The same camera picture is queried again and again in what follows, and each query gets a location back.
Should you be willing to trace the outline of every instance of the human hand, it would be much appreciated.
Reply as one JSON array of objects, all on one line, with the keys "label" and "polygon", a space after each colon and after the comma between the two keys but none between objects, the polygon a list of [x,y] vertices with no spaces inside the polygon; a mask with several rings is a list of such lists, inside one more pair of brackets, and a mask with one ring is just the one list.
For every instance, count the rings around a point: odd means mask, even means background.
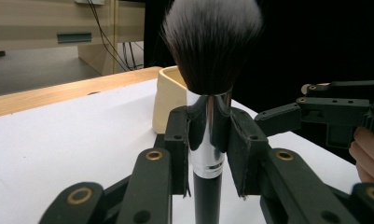
[{"label": "human hand", "polygon": [[361,181],[374,183],[374,133],[358,127],[349,152],[356,160],[355,166]]}]

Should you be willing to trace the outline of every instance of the silver ferrule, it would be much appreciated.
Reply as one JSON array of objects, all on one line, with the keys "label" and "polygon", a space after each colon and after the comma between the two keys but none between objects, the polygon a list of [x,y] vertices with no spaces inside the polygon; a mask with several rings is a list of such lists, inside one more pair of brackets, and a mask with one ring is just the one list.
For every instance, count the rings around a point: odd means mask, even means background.
[{"label": "silver ferrule", "polygon": [[228,147],[231,90],[217,95],[187,91],[187,139],[193,171],[211,179],[222,174]]}]

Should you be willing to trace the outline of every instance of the black bristles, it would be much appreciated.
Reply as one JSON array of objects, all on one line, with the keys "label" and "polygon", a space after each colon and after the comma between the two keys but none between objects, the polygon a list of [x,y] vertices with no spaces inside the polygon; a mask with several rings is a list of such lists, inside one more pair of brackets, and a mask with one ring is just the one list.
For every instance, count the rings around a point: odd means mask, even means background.
[{"label": "black bristles", "polygon": [[232,88],[261,26],[254,0],[175,0],[162,35],[187,88],[212,95]]}]

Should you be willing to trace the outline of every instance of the white table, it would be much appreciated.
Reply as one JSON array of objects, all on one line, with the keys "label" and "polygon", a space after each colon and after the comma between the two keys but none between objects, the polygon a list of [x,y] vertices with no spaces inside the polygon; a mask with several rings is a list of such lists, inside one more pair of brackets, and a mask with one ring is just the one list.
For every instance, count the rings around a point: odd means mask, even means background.
[{"label": "white table", "polygon": [[[155,93],[153,79],[0,117],[0,223],[37,223],[64,189],[83,181],[106,189],[130,175],[138,154],[154,145]],[[293,133],[269,139],[334,188],[350,193],[359,182],[353,165]],[[193,222],[193,197],[173,196],[173,223]],[[220,223],[265,223],[258,196],[238,198],[227,163]]]}]

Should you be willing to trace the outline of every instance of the makeup brush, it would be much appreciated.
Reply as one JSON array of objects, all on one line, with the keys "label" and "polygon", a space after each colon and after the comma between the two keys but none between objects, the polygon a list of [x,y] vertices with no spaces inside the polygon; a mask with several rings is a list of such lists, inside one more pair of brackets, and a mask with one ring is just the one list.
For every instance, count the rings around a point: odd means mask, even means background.
[{"label": "makeup brush", "polygon": [[253,0],[175,0],[162,37],[187,84],[196,223],[218,223],[231,91],[262,19]]}]

